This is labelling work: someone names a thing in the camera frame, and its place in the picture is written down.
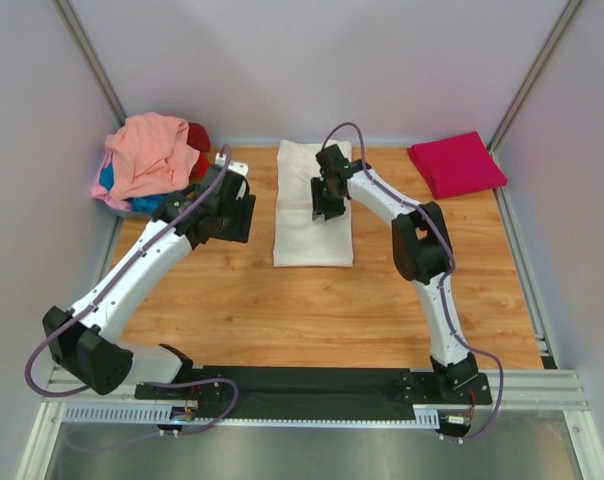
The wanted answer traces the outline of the white t shirt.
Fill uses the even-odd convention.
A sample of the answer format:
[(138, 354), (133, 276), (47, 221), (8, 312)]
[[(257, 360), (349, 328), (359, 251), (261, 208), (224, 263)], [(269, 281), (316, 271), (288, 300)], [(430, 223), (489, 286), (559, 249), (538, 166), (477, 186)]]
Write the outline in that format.
[(280, 142), (273, 265), (342, 267), (354, 264), (352, 213), (334, 219), (312, 217), (311, 179), (320, 175), (319, 143)]

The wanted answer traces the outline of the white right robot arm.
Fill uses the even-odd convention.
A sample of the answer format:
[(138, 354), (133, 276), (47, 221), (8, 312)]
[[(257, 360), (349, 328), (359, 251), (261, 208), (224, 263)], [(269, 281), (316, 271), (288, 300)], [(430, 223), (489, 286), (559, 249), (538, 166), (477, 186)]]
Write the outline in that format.
[(311, 179), (313, 217), (337, 218), (347, 201), (356, 201), (389, 226), (394, 265), (418, 294), (429, 329), (432, 390), (444, 403), (457, 402), (479, 370), (453, 298), (456, 264), (441, 208), (402, 194), (361, 161), (318, 164), (319, 175)]

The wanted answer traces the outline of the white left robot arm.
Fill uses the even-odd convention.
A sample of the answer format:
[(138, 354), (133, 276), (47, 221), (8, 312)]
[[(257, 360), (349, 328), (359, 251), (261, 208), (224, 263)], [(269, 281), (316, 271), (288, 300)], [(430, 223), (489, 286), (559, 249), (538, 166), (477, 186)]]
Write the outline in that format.
[(116, 266), (69, 309), (51, 308), (43, 318), (54, 362), (107, 395), (121, 385), (157, 383), (170, 401), (191, 392), (191, 361), (168, 346), (121, 344), (121, 335), (156, 284), (197, 246), (210, 239), (245, 243), (256, 198), (249, 167), (214, 165), (203, 180), (164, 198), (137, 242)]

